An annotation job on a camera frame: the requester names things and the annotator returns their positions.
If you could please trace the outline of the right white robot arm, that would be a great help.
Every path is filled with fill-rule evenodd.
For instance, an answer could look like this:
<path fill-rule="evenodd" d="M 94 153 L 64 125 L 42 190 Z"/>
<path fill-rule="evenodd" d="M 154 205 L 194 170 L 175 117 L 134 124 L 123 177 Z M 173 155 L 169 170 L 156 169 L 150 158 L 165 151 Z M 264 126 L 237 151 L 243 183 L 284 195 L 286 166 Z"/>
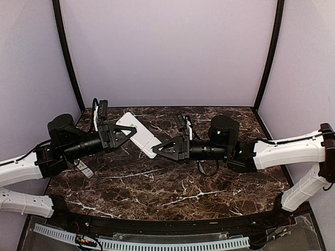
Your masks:
<path fill-rule="evenodd" d="M 236 173 L 253 173 L 268 167 L 312 162 L 311 170 L 276 198 L 275 209 L 267 216 L 272 227 L 287 219 L 317 191 L 334 184 L 334 130 L 328 123 L 311 133 L 282 140 L 256 138 L 238 141 L 239 123 L 225 115 L 214 116 L 208 131 L 209 141 L 176 136 L 152 148 L 153 152 L 174 161 L 223 161 Z"/>

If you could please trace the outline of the white remote green buttons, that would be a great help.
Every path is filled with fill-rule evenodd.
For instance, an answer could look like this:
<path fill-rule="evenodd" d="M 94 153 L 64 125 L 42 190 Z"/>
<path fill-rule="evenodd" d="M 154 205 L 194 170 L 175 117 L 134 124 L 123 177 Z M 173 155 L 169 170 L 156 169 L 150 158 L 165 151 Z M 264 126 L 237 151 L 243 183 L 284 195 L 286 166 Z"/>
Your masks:
<path fill-rule="evenodd" d="M 161 141 L 155 137 L 142 122 L 140 122 L 132 113 L 125 113 L 117 122 L 118 126 L 136 128 L 137 132 L 130 140 L 150 159 L 154 159 L 157 154 L 152 148 L 161 144 Z"/>

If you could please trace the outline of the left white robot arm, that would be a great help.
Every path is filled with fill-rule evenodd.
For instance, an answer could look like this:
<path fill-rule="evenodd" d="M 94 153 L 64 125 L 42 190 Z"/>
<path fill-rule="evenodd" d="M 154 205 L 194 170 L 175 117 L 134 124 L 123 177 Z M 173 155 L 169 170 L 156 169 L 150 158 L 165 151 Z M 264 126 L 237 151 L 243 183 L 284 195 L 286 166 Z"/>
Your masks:
<path fill-rule="evenodd" d="M 72 115 L 57 116 L 47 125 L 50 139 L 35 146 L 27 154 L 1 163 L 1 211 L 38 215 L 53 219 L 63 228 L 74 223 L 60 196 L 36 196 L 14 192 L 6 186 L 27 180 L 56 176 L 68 163 L 100 152 L 109 153 L 121 147 L 133 135 L 135 127 L 116 124 L 100 125 L 95 132 L 75 126 Z"/>

